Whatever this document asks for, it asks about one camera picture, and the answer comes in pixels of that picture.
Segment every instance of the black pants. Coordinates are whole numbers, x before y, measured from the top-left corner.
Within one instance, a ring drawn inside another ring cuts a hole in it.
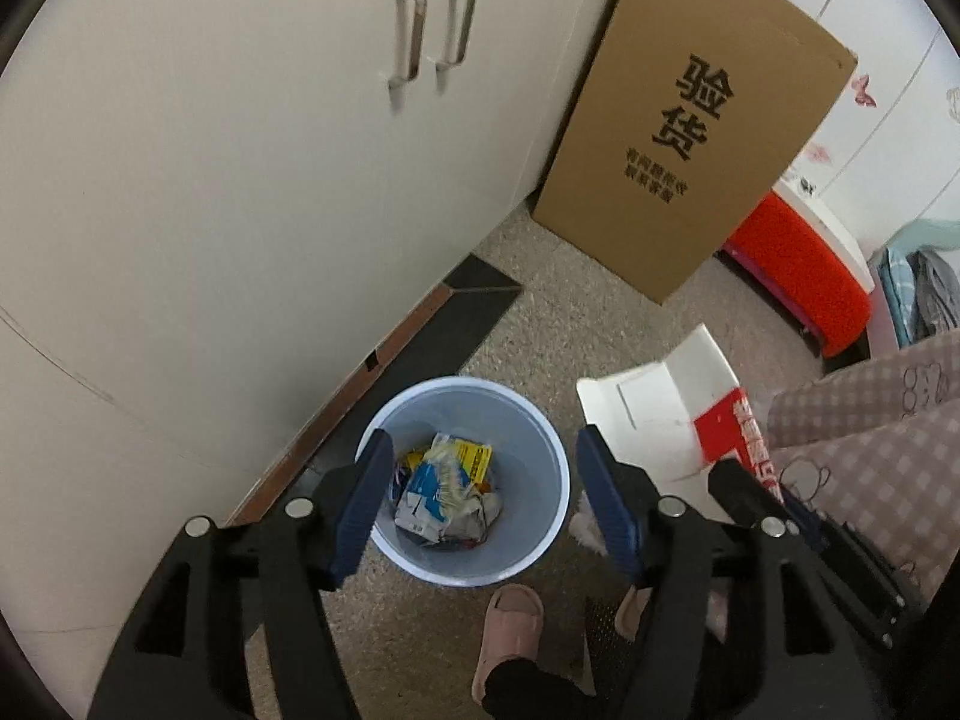
[[[498,665],[487,678],[483,708],[494,720],[593,720],[601,702],[570,680],[539,670],[533,661]]]

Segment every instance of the brown wood trim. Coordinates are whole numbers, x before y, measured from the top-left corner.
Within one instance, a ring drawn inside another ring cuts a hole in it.
[[[304,466],[309,463],[310,458],[326,437],[333,432],[340,420],[366,394],[373,382],[386,370],[387,365],[390,365],[414,336],[424,328],[433,314],[450,299],[450,295],[453,295],[453,290],[445,284],[440,284],[421,300],[410,314],[407,314],[406,319],[403,319],[403,322],[400,322],[386,340],[376,348],[376,365],[368,368],[366,362],[362,362],[357,367],[328,404],[320,409],[315,418],[296,437],[287,454],[260,477],[250,494],[230,517],[227,522],[229,525],[258,522],[270,511],[270,507],[277,502],[283,490],[286,490],[296,476],[304,470]]]

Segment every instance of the brown cardboard box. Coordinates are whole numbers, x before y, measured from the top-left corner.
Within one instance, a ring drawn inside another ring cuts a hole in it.
[[[663,302],[856,69],[786,0],[620,0],[534,219]]]

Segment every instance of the speckled floor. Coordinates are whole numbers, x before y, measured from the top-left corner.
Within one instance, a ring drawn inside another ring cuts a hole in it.
[[[661,307],[531,221],[522,205],[477,254],[526,290],[464,372],[506,384],[536,403],[571,458],[583,424],[576,380],[659,359],[700,322],[753,395],[766,397],[822,374],[797,328],[716,259]],[[571,503],[579,493],[574,476]],[[517,581],[544,599],[541,665],[579,677],[584,596],[618,601],[625,581],[566,531]],[[470,699],[469,685],[490,593],[429,586],[368,545],[360,572],[323,599],[365,720],[486,717]],[[248,670],[257,717],[280,720],[262,632],[248,645]]]

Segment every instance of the cabinet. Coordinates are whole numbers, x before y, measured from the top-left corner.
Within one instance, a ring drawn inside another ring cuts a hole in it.
[[[397,0],[42,7],[0,76],[0,608],[71,712],[179,522],[533,188],[606,3],[477,0],[438,76],[428,0],[393,94]]]

